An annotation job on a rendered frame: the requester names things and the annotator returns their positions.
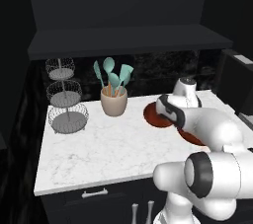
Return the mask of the red bowl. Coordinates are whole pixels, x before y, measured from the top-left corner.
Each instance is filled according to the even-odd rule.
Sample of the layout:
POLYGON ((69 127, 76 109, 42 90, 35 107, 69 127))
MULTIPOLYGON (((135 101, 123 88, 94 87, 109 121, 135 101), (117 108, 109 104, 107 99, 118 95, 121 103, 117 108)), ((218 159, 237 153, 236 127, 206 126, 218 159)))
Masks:
POLYGON ((190 142, 194 145, 198 145, 198 146, 204 146, 204 143, 198 139, 196 136, 192 135, 191 133, 185 132, 184 130, 182 130, 181 128, 178 128, 178 132, 179 134, 187 141, 190 142))
POLYGON ((155 102, 148 104, 144 108, 143 116, 150 125, 155 126, 155 127, 164 128, 164 127, 169 127, 172 125, 172 122, 169 119, 160 116, 156 112, 155 102))

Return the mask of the beige utensil pot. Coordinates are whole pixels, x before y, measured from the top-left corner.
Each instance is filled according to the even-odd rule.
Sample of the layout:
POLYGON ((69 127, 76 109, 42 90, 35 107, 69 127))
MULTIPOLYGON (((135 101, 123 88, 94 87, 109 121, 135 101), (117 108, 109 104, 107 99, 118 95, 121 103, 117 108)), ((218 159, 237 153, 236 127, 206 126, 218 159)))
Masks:
POLYGON ((108 116, 121 116, 127 107, 127 90, 116 97, 108 96, 107 90, 108 87, 101 90, 101 105, 104 113, 108 116))

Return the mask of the teal short spoon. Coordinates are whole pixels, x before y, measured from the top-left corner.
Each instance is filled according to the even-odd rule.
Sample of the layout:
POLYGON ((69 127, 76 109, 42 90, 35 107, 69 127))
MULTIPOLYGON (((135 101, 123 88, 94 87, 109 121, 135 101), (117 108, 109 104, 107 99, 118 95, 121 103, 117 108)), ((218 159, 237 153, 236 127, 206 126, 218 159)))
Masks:
POLYGON ((113 72, 108 74, 108 78, 109 78, 109 82, 111 83, 113 87, 113 95, 115 95, 120 85, 120 78, 116 73, 113 73, 113 72))

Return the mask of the teal wide spatula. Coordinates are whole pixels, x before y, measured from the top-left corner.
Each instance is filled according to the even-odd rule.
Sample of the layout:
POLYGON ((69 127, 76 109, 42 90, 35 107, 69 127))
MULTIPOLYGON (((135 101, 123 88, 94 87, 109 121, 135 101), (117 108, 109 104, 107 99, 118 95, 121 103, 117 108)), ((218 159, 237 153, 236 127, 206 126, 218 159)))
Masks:
POLYGON ((130 79, 130 74, 132 73, 133 68, 130 65, 123 64, 121 67, 121 72, 120 72, 120 84, 117 87, 118 89, 118 94, 120 94, 122 91, 120 90, 120 87, 125 87, 126 84, 129 82, 130 79))

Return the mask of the teal long spoon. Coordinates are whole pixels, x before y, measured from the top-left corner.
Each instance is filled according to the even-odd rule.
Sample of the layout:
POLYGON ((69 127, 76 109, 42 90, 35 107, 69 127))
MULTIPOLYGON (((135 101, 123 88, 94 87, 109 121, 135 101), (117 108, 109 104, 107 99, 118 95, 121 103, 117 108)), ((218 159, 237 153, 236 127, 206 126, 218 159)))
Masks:
POLYGON ((112 57, 107 57, 103 62, 103 68, 107 74, 110 74, 115 67, 115 60, 112 57))

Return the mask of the teal narrow spatula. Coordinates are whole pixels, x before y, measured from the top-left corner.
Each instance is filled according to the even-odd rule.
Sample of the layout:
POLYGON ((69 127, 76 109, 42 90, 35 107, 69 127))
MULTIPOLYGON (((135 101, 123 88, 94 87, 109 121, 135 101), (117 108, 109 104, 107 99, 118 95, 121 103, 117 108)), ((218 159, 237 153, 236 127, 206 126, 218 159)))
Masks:
POLYGON ((99 66, 98 60, 96 60, 94 62, 93 68, 94 68, 94 71, 95 71, 95 74, 96 74, 97 78, 101 82, 102 89, 103 89, 105 87, 105 85, 104 85, 103 78, 102 78, 102 75, 101 75, 101 71, 100 71, 100 66, 99 66))

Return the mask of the dark drawer front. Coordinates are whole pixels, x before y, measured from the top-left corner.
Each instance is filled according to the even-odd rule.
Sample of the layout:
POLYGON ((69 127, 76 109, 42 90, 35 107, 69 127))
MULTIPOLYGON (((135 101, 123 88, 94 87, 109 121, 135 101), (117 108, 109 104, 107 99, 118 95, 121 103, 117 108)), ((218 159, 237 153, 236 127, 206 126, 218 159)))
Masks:
POLYGON ((131 199, 133 202, 139 202, 143 196, 144 182, 145 179, 133 180, 123 183, 110 184, 98 187, 87 187, 43 195, 42 203, 44 207, 49 210, 59 210, 64 206, 86 203, 89 201, 98 201, 102 199, 110 199, 117 196, 125 196, 126 198, 131 199), (102 190, 103 188, 106 188, 109 193, 106 195, 97 195, 88 198, 81 197, 84 191, 96 192, 102 190))

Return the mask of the black box-shaped appliance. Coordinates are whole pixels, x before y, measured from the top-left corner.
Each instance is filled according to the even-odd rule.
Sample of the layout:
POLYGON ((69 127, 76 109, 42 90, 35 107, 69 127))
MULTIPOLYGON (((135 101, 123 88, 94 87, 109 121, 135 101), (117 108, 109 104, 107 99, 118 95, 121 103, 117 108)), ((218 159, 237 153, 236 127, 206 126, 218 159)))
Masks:
POLYGON ((236 113, 253 115, 253 60, 232 49, 221 55, 217 96, 236 113))

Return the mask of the dark open wall cabinet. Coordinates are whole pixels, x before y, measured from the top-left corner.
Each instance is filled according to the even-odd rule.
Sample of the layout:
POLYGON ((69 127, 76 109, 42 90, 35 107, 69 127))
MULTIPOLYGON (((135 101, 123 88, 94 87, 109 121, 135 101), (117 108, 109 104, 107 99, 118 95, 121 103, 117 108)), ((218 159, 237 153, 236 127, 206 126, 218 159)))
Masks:
POLYGON ((32 0, 32 5, 33 59, 232 46, 201 24, 204 0, 32 0))

